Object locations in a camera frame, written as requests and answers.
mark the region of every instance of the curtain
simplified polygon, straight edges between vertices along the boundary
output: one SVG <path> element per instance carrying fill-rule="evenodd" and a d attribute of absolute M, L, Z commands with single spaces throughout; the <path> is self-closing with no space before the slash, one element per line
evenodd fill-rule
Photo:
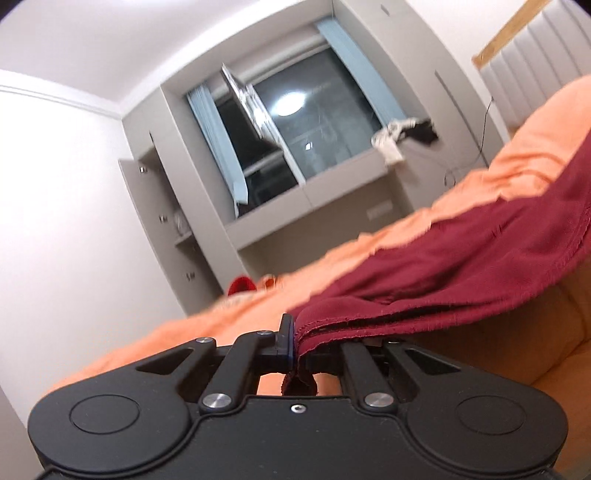
<path fill-rule="evenodd" d="M 217 111 L 212 94 L 205 85 L 199 85 L 187 94 L 193 114 L 212 151 L 213 158 L 234 198 L 234 203 L 248 203 L 248 188 L 230 136 Z"/>
<path fill-rule="evenodd" d="M 407 116 L 377 70 L 334 18 L 316 24 L 322 36 L 350 71 L 383 126 Z"/>

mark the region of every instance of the maroon garment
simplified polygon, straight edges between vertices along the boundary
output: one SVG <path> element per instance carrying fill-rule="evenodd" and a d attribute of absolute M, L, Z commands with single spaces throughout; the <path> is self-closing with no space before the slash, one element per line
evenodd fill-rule
<path fill-rule="evenodd" d="M 296 307 L 298 356 L 334 340 L 472 323 L 525 303 L 587 255 L 590 206 L 591 133 L 542 196 L 435 223 Z"/>

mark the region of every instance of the bed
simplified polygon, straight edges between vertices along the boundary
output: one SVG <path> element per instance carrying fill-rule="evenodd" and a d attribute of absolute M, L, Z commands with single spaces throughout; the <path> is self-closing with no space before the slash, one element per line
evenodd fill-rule
<path fill-rule="evenodd" d="M 542 195 L 591 129 L 591 19 L 570 0 L 528 1 L 524 9 L 495 37 L 492 47 L 475 57 L 503 119 L 516 132 L 489 170 L 472 171 L 430 208 L 375 234 L 362 233 L 357 240 L 332 249 L 273 285 L 220 299 L 204 312 L 162 325 L 56 387 L 195 337 L 212 336 L 218 345 L 225 345 L 244 332 L 276 330 L 282 313 L 306 302 L 377 250 L 410 244 L 436 222 L 497 199 Z M 540 32 L 544 33 L 542 42 Z M 532 384 L 558 400 L 569 417 L 570 433 L 557 468 L 571 479 L 591 472 L 587 441 L 591 438 L 589 285 L 591 262 L 585 261 L 557 285 L 516 309 L 471 325 L 412 335 L 413 341 L 427 348 Z M 327 375 L 316 380 L 321 394 L 335 393 L 339 388 Z M 266 375 L 261 378 L 259 392 L 278 394 L 281 381 L 282 375 Z"/>

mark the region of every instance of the black cable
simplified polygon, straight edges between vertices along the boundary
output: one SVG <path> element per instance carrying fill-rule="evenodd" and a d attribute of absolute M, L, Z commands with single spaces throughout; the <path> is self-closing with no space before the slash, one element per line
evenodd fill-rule
<path fill-rule="evenodd" d="M 445 172 L 445 175 L 443 176 L 443 184 L 447 187 L 447 176 L 451 175 L 452 179 L 453 179 L 453 185 L 452 187 L 454 187 L 457 183 L 457 179 L 456 179 L 456 175 L 454 172 L 458 171 L 458 170 L 463 170 L 464 168 L 472 168 L 476 162 L 478 161 L 478 159 L 482 156 L 482 158 L 484 159 L 484 156 L 482 155 L 482 149 L 484 148 L 484 137 L 486 135 L 486 119 L 488 117 L 488 112 L 491 109 L 491 105 L 492 105 L 492 101 L 493 98 L 491 97 L 491 101 L 488 102 L 488 107 L 486 107 L 486 113 L 484 114 L 484 126 L 482 127 L 482 142 L 480 143 L 480 148 L 478 149 L 478 155 L 476 156 L 476 158 L 469 163 L 468 165 L 462 165 L 459 167 L 455 167 L 455 168 L 448 168 Z"/>

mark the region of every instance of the ceiling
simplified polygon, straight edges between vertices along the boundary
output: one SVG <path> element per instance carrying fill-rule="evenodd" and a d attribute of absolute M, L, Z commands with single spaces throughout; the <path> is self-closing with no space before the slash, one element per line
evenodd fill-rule
<path fill-rule="evenodd" d="M 0 69 L 120 102 L 200 33 L 255 0 L 24 0 L 0 22 Z"/>

